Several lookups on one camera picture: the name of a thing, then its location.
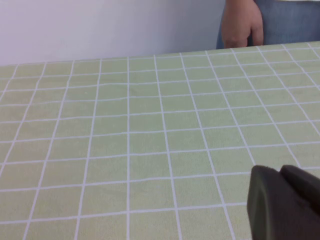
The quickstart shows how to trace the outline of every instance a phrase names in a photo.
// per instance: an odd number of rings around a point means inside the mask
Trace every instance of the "fingers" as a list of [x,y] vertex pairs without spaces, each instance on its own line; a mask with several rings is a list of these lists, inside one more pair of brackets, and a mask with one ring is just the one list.
[[254,19],[254,24],[251,26],[252,41],[254,46],[264,44],[264,27],[261,13]]
[[244,48],[248,45],[248,40],[246,38],[242,40],[224,40],[223,44],[225,49]]

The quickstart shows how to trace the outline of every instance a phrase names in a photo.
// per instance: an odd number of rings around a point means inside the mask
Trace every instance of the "hand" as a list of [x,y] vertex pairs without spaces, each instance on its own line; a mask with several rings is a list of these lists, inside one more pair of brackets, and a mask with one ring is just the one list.
[[221,34],[225,48],[247,47],[250,34],[254,46],[264,43],[262,15],[254,0],[226,0]]

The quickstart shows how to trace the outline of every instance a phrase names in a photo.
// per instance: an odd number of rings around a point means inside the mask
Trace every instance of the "gray plastic object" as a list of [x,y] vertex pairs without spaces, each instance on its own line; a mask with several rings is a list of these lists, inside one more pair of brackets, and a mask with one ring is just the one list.
[[254,166],[247,213],[252,240],[320,240],[320,179],[292,165]]

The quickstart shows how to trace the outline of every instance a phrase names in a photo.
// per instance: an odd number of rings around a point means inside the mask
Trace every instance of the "table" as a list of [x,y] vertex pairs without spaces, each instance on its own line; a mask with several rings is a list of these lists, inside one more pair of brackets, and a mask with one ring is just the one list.
[[320,42],[0,66],[0,239],[250,239],[255,164],[320,176]]

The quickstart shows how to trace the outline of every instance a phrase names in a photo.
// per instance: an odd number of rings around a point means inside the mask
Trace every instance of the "jeans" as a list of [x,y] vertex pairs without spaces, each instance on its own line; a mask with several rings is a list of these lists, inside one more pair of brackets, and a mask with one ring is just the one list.
[[[263,20],[263,44],[320,41],[320,2],[255,0]],[[248,38],[248,47],[253,45]],[[221,24],[216,49],[223,49]]]

